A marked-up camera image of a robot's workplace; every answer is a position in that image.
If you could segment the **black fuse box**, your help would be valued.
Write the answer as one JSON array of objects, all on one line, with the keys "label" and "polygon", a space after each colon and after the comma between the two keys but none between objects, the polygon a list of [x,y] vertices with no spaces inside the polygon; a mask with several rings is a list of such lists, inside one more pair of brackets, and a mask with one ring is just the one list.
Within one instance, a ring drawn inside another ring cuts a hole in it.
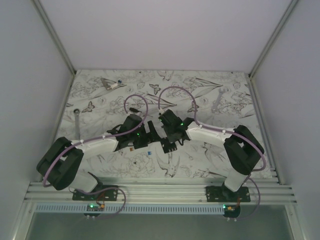
[{"label": "black fuse box", "polygon": [[177,150],[177,145],[175,142],[170,142],[167,138],[162,138],[160,140],[162,150],[165,154],[171,153]]}]

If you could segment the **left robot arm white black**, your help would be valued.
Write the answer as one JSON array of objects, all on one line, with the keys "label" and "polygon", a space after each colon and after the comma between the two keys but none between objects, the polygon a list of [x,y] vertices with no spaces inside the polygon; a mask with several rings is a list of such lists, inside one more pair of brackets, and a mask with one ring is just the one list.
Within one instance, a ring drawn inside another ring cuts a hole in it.
[{"label": "left robot arm white black", "polygon": [[57,191],[70,187],[84,193],[91,201],[98,200],[102,195],[99,179],[93,173],[80,170],[82,161],[130,146],[137,150],[160,142],[153,123],[148,121],[147,125],[149,132],[145,129],[144,119],[130,114],[122,124],[97,137],[74,141],[58,138],[36,166],[43,177],[42,185]]}]

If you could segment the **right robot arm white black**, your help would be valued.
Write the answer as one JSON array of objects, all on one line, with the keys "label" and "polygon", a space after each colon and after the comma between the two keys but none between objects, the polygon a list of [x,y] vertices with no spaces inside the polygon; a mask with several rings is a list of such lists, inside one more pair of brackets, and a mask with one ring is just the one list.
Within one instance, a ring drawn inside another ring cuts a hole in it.
[{"label": "right robot arm white black", "polygon": [[170,109],[160,109],[158,119],[170,143],[198,141],[225,150],[232,166],[221,190],[226,202],[234,202],[239,197],[239,189],[255,170],[259,160],[263,162],[260,170],[266,168],[262,145],[244,125],[234,129],[203,125],[195,118],[181,120]]}]

